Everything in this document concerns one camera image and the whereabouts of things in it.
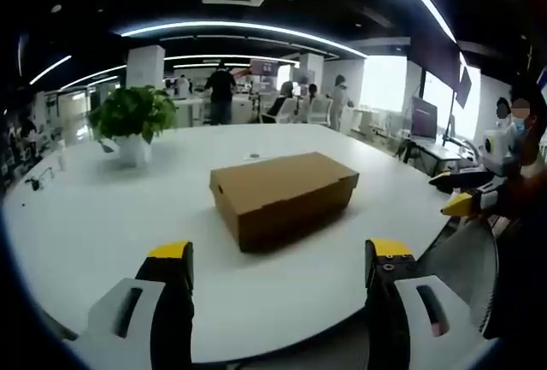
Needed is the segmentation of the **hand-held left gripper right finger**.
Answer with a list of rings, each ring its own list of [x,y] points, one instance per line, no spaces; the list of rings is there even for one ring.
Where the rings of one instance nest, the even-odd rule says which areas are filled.
[[[365,244],[369,369],[470,369],[483,338],[469,306],[439,277],[423,276],[404,243]]]

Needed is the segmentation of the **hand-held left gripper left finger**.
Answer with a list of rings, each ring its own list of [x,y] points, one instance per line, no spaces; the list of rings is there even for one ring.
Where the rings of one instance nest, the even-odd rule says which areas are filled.
[[[68,347],[88,369],[189,369],[193,245],[161,245],[90,309]]]

